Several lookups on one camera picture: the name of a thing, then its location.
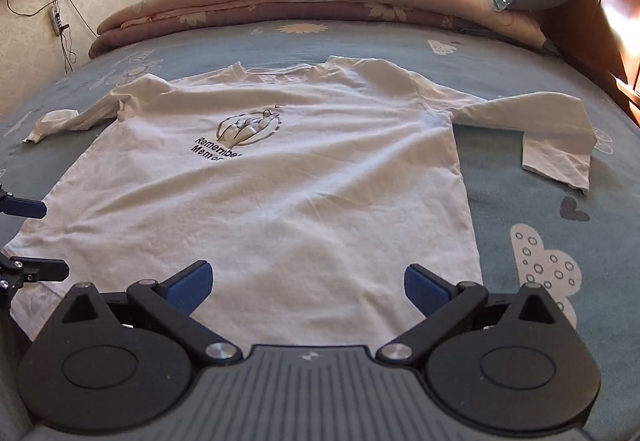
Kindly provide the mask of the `white long sleeve shirt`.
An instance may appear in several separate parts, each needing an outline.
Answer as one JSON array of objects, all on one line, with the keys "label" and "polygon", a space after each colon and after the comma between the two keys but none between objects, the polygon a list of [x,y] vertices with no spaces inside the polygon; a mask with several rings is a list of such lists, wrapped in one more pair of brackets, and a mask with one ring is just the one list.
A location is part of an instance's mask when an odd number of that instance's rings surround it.
[{"label": "white long sleeve shirt", "polygon": [[385,60],[145,75],[32,140],[106,128],[27,220],[10,253],[66,261],[70,283],[121,291],[197,260],[215,271],[198,320],[254,343],[380,346],[420,320],[407,265],[479,281],[454,126],[518,131],[529,172],[589,187],[582,101],[485,100]]}]

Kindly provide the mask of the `blue floral bed sheet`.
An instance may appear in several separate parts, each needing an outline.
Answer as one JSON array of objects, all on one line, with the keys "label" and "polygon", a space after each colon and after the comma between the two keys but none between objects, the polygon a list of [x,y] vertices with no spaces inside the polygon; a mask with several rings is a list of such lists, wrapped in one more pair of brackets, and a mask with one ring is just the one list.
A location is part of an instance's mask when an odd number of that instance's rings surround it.
[{"label": "blue floral bed sheet", "polygon": [[[32,140],[36,123],[82,113],[145,75],[173,82],[232,65],[286,70],[329,58],[385,60],[465,94],[497,100],[555,92],[582,101],[596,136],[589,187],[529,172],[518,131],[454,126],[482,277],[511,293],[544,285],[599,366],[602,385],[587,429],[627,440],[639,428],[639,130],[610,98],[564,61],[497,39],[409,24],[271,22],[170,34],[94,59],[1,126],[2,182],[46,204],[68,168],[106,128],[63,130]],[[11,305],[35,337],[70,289],[29,284]]]}]

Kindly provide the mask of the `white power strip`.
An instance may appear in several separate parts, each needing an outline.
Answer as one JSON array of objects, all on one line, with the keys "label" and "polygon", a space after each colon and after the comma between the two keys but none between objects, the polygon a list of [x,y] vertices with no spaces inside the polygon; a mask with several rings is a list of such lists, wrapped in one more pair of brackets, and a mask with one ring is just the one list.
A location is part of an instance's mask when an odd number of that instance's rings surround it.
[{"label": "white power strip", "polygon": [[57,8],[51,8],[49,11],[50,22],[52,26],[52,30],[54,31],[55,36],[60,36],[63,31],[63,23],[61,19],[61,13]]}]

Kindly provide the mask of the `wooden headboard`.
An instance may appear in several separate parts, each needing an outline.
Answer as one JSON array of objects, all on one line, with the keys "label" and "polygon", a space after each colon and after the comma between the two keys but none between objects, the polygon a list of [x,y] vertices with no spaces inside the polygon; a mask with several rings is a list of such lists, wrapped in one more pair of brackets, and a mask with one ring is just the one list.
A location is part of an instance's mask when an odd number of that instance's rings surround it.
[{"label": "wooden headboard", "polygon": [[561,57],[639,123],[639,0],[570,0],[536,14]]}]

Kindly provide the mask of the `pink floral folded quilt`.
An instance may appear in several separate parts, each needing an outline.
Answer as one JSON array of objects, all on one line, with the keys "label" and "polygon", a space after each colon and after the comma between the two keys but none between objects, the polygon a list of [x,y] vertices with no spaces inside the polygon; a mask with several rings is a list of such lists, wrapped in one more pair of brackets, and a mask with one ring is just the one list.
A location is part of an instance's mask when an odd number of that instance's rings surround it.
[{"label": "pink floral folded quilt", "polygon": [[532,16],[498,11],[492,0],[142,0],[99,25],[89,56],[194,28],[275,20],[399,22],[455,31],[480,26],[530,48],[546,43]]}]

